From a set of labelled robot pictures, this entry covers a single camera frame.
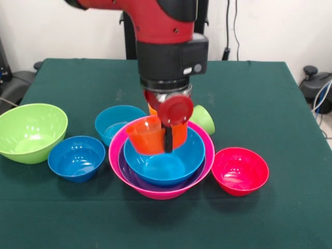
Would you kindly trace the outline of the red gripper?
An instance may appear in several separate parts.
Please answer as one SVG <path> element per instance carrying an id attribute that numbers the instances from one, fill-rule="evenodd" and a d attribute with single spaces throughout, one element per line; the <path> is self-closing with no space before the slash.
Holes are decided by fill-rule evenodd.
<path id="1" fill-rule="evenodd" d="M 164 151 L 173 151 L 173 135 L 171 126 L 185 123 L 193 113 L 193 102 L 189 95 L 181 92 L 156 93 L 144 90 L 144 97 L 149 106 L 157 112 L 157 116 L 165 130 Z"/>

